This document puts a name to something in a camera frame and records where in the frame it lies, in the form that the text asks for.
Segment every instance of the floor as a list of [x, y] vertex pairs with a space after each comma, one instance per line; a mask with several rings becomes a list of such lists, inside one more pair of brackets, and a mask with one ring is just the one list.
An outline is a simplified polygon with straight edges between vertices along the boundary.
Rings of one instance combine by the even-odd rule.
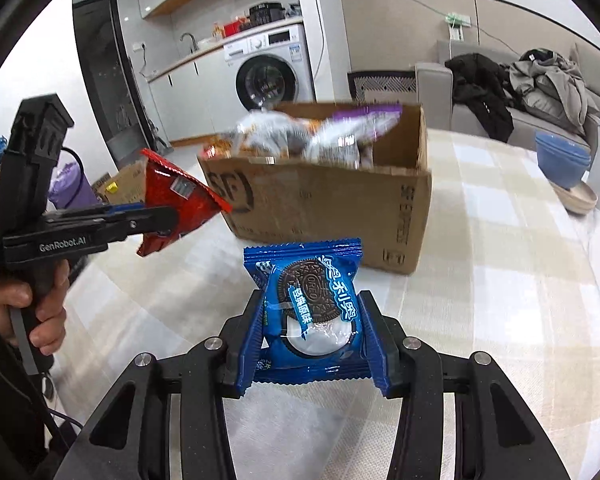
[[197, 156], [199, 151], [200, 145], [192, 144], [190, 146], [174, 148], [173, 151], [166, 156], [166, 158], [168, 158], [179, 168], [187, 171], [189, 168], [192, 168], [198, 164]]

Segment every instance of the gray jacket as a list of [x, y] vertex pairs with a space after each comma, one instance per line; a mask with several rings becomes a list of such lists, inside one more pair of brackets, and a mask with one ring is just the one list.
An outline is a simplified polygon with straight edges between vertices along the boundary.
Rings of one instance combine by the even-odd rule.
[[511, 85], [526, 111], [565, 130], [584, 134], [587, 113], [599, 114], [578, 65], [559, 54], [547, 61], [517, 61], [509, 70]]

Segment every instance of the finger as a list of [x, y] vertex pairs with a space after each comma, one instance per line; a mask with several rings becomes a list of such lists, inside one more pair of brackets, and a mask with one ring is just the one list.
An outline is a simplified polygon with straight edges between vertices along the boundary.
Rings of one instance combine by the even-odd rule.
[[31, 331], [29, 334], [31, 344], [36, 348], [51, 344], [62, 334], [65, 320], [66, 310], [63, 308], [57, 316], [40, 323]]
[[31, 287], [13, 278], [0, 279], [0, 305], [25, 307], [31, 304]]
[[43, 346], [40, 349], [40, 352], [42, 353], [42, 355], [55, 354], [62, 346], [62, 342], [64, 341], [65, 336], [66, 336], [66, 331], [63, 328], [62, 333], [61, 333], [60, 337], [58, 337], [58, 339], [49, 343], [48, 345]]
[[66, 292], [69, 290], [69, 280], [64, 280], [61, 285], [55, 286], [51, 289], [40, 304], [36, 307], [36, 317], [39, 321], [46, 321], [54, 316], [60, 314], [62, 310], [62, 304], [64, 303], [64, 297]]
[[56, 267], [56, 273], [54, 275], [54, 285], [60, 286], [69, 279], [69, 262], [62, 260]]

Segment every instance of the oreo cookie package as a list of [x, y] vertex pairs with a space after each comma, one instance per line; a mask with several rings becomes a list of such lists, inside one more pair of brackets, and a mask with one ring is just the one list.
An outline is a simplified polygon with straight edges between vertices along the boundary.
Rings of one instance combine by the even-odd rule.
[[359, 238], [246, 248], [244, 266], [264, 291], [255, 381], [301, 384], [369, 377], [353, 288]]

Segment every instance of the gray sofa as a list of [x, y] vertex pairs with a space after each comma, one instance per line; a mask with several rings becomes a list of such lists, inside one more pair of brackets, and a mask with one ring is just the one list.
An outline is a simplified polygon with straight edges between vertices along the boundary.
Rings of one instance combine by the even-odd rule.
[[[465, 105], [454, 105], [451, 98], [453, 74], [444, 66], [445, 61], [454, 56], [478, 52], [498, 63], [511, 63], [518, 60], [512, 52], [494, 50], [464, 41], [439, 41], [437, 44], [438, 63], [417, 63], [416, 94], [425, 111], [427, 127], [452, 130], [465, 134], [488, 137], [478, 119]], [[570, 57], [578, 63], [586, 82], [587, 89], [596, 105], [600, 108], [600, 52], [590, 45], [576, 43]], [[568, 132], [560, 126], [539, 119], [533, 115], [509, 108], [514, 129], [509, 144], [536, 150], [536, 130], [544, 130], [563, 136], [589, 150], [592, 157], [598, 148], [598, 127], [600, 118], [591, 114], [584, 124], [585, 138], [574, 132]]]

